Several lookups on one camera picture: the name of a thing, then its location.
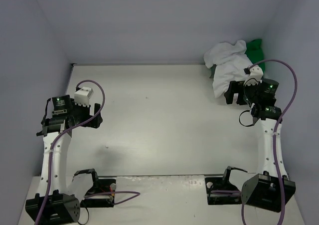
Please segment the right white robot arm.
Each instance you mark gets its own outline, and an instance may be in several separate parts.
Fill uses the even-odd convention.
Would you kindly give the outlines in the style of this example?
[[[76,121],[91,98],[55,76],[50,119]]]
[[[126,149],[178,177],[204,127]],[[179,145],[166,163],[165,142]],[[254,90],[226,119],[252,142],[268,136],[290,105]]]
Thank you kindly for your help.
[[[250,125],[258,140],[257,174],[242,186],[242,203],[279,213],[296,191],[295,182],[289,180],[281,152],[282,111],[275,105],[278,82],[272,79],[231,81],[224,97],[232,104],[249,105]]]

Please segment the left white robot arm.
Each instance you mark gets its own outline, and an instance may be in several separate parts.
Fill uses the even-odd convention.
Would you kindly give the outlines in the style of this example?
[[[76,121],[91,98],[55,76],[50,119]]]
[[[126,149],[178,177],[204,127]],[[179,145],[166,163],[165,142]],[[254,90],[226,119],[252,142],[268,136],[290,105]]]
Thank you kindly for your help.
[[[52,97],[52,117],[43,117],[44,153],[40,182],[34,198],[25,202],[25,210],[36,225],[66,225],[80,218],[80,204],[86,193],[96,194],[100,188],[94,169],[77,171],[71,184],[66,183],[66,163],[72,131],[77,127],[99,128],[103,104],[94,105],[90,115],[89,98],[69,95]]]

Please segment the white t shirt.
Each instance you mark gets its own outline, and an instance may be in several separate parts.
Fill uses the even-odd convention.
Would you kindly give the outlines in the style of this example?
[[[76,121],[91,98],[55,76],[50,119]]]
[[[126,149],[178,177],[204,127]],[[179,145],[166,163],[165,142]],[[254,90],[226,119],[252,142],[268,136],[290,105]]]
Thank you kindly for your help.
[[[244,69],[252,65],[245,54],[246,42],[238,40],[235,44],[218,43],[204,54],[208,69],[214,67],[212,87],[215,98],[223,95],[231,81],[243,81],[247,78]]]

